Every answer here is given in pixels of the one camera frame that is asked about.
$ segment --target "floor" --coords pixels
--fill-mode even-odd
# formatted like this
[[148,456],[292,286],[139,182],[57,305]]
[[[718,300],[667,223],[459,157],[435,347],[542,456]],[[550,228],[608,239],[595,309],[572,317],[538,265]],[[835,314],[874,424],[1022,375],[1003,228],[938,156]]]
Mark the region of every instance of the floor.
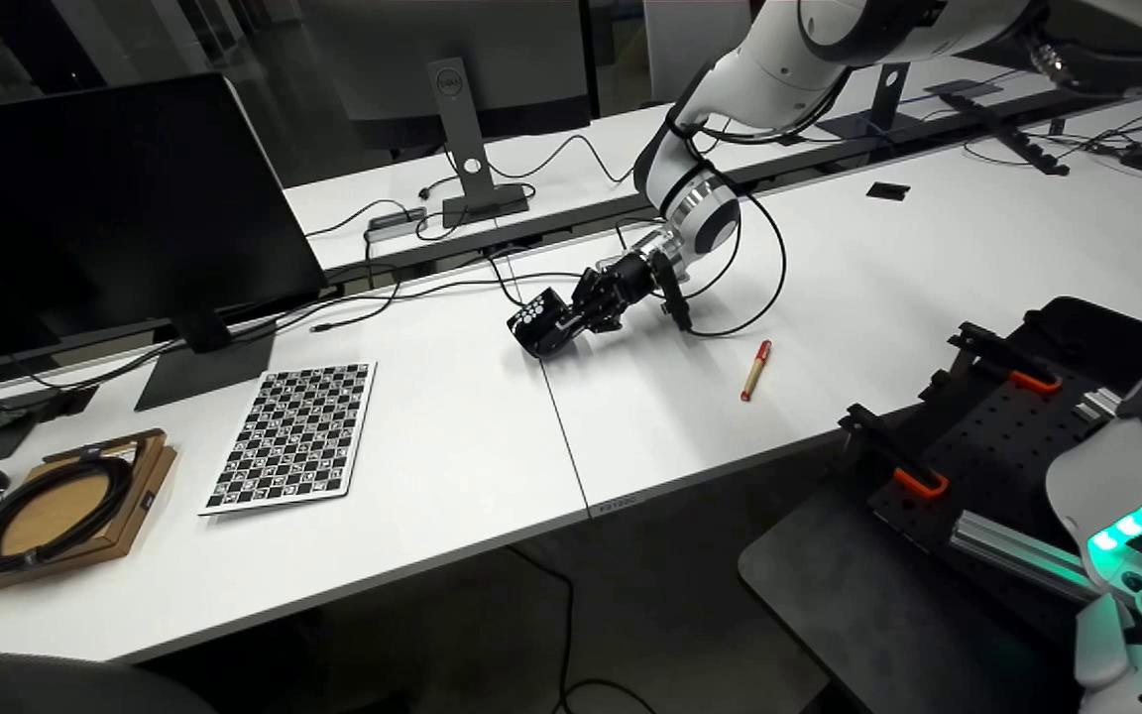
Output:
[[[661,714],[805,708],[825,674],[740,587],[737,552],[842,456],[834,444],[788,446],[525,543],[575,579],[572,680],[626,680]],[[388,695],[412,714],[542,714],[560,691],[564,601],[560,579],[492,552],[148,665],[242,714],[351,714]],[[572,708],[644,704],[584,691]]]

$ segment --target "computer monitor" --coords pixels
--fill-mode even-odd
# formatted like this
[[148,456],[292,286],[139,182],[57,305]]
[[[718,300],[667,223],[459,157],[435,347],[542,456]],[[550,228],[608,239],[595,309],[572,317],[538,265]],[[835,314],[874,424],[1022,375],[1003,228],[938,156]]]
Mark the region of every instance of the computer monitor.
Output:
[[223,76],[0,108],[0,360],[166,323],[151,408],[258,375],[268,341],[225,323],[322,286]]
[[307,27],[362,144],[447,148],[465,198],[443,226],[529,208],[492,185],[484,138],[595,113],[587,0],[301,0]]

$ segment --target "gray floor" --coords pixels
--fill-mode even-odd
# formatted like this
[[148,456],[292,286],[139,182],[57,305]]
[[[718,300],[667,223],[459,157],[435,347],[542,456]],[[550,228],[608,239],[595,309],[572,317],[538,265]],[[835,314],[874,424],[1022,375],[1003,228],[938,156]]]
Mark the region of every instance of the gray floor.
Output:
[[[842,464],[800,446],[591,527],[525,543],[575,579],[572,679],[620,679],[661,714],[788,714],[825,684],[817,663],[737,579],[737,552]],[[218,708],[350,714],[407,695],[412,714],[554,704],[564,587],[511,552],[151,663]],[[611,691],[575,714],[634,714]]]

